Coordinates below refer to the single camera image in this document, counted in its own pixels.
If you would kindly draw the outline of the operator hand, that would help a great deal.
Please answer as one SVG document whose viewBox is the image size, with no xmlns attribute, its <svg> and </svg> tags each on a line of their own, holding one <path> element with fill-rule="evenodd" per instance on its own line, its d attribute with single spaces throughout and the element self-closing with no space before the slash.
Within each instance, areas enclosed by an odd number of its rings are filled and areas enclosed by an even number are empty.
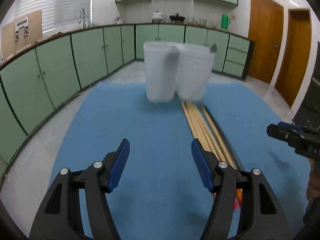
<svg viewBox="0 0 320 240">
<path fill-rule="evenodd" d="M 311 160 L 310 165 L 311 170 L 306 190 L 306 197 L 309 202 L 319 197 L 319 173 L 316 171 L 316 168 L 319 167 L 319 163 Z"/>
</svg>

